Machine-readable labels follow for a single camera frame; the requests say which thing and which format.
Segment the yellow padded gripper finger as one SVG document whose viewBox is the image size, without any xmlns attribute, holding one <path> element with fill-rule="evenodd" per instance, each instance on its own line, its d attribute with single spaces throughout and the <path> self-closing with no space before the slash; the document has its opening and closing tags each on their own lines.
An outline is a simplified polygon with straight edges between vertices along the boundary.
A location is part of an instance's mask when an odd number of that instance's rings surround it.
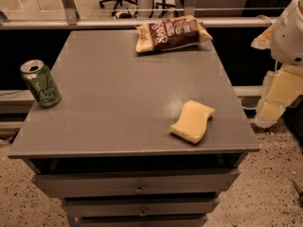
<svg viewBox="0 0 303 227">
<path fill-rule="evenodd" d="M 274 26 L 267 27 L 260 35 L 257 36 L 251 43 L 251 46 L 256 49 L 270 49 Z"/>
<path fill-rule="evenodd" d="M 286 64 L 276 72 L 268 71 L 262 84 L 255 124 L 260 128 L 270 128 L 302 94 L 302 66 Z"/>
</svg>

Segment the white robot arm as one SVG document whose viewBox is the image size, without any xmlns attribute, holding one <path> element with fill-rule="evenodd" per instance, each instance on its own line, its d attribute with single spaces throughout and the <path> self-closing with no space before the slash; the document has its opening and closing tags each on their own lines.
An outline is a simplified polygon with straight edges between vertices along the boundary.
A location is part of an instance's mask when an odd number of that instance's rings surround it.
<svg viewBox="0 0 303 227">
<path fill-rule="evenodd" d="M 293 0 L 251 46 L 270 49 L 271 57 L 281 63 L 263 80 L 254 119 L 258 127 L 270 128 L 303 94 L 303 0 Z"/>
</svg>

